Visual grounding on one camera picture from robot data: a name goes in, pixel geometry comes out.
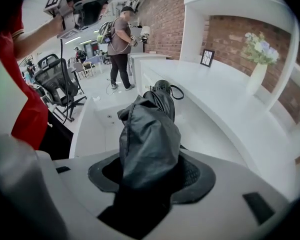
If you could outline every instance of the purple flower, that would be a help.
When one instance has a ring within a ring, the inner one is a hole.
[[[267,53],[270,48],[270,44],[266,41],[261,41],[260,44],[262,46],[262,50]]]

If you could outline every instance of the hand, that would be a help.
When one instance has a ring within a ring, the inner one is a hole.
[[[62,26],[62,22],[63,22],[63,18],[60,14],[58,14],[52,20],[50,20],[50,22],[47,24],[49,34],[52,37],[60,34],[64,30],[64,28]]]
[[[134,41],[134,40],[131,40],[129,43],[129,46],[131,46],[131,47],[136,47],[137,45],[138,45],[138,42]]]

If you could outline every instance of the white vase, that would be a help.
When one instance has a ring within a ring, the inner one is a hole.
[[[257,64],[250,76],[249,82],[246,85],[246,91],[254,95],[262,84],[267,72],[267,64]]]

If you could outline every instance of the black trousers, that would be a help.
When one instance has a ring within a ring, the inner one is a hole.
[[[52,160],[68,159],[74,134],[50,111],[48,111],[48,122],[52,127],[47,126],[39,150],[47,152]]]
[[[115,85],[118,71],[120,72],[120,77],[123,82],[123,85],[126,89],[130,87],[129,77],[127,73],[127,64],[128,64],[128,54],[117,54],[110,56],[110,61],[112,64],[110,78],[111,84]]]

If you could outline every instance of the picture frame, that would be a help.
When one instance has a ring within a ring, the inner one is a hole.
[[[210,68],[212,60],[214,59],[214,56],[215,56],[215,51],[214,50],[204,49],[203,53],[202,53],[200,64]]]

